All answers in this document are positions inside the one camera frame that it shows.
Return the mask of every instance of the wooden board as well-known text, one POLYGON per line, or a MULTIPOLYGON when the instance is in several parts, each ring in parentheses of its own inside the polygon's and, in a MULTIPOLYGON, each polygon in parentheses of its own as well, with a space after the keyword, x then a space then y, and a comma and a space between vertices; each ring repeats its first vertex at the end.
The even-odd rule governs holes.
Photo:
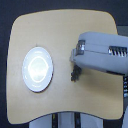
POLYGON ((85 69, 71 82, 69 61, 78 36, 86 31, 117 34, 108 13, 89 10, 58 10, 24 15, 13 24, 7 62, 7 115, 12 124, 29 122, 54 112, 77 111, 105 119, 123 113, 123 80, 120 76, 85 69), (54 64, 53 79, 41 92, 30 91, 22 78, 28 51, 45 48, 54 64))

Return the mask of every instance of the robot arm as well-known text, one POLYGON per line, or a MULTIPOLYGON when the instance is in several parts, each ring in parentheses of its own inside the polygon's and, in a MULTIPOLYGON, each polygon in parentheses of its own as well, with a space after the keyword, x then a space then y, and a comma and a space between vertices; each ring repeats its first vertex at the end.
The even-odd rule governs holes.
POLYGON ((75 81, 82 68, 128 76, 128 38, 119 35, 86 32, 79 36, 71 52, 74 63, 71 80, 75 81))

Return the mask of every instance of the white plastic object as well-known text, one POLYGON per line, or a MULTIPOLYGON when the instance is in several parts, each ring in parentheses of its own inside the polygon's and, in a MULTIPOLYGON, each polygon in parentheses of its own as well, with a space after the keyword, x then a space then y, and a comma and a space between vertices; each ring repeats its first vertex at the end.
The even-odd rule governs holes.
POLYGON ((52 128, 52 115, 43 116, 31 121, 29 128, 52 128))
POLYGON ((34 92, 44 90, 50 83, 53 63, 50 54, 42 47, 31 49, 23 61, 22 75, 27 87, 34 92))

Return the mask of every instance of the white plate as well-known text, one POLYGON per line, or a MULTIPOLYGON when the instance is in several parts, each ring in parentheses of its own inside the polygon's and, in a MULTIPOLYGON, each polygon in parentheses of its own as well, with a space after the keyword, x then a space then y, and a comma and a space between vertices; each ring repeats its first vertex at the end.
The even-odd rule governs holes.
POLYGON ((51 81, 53 73, 52 59, 41 47, 31 49, 23 62, 22 75, 27 87, 34 91, 44 90, 51 81))

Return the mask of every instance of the black background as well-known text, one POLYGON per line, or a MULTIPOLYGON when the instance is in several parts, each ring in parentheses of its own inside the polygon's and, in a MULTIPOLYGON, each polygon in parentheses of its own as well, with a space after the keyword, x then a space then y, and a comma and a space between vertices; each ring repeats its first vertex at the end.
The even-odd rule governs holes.
MULTIPOLYGON (((11 27, 23 14, 55 9, 89 9, 109 12, 116 25, 128 25, 128 0, 0 0, 0 128, 27 128, 10 125, 6 113, 6 61, 11 27)), ((119 121, 105 121, 105 127, 121 128, 119 121)))

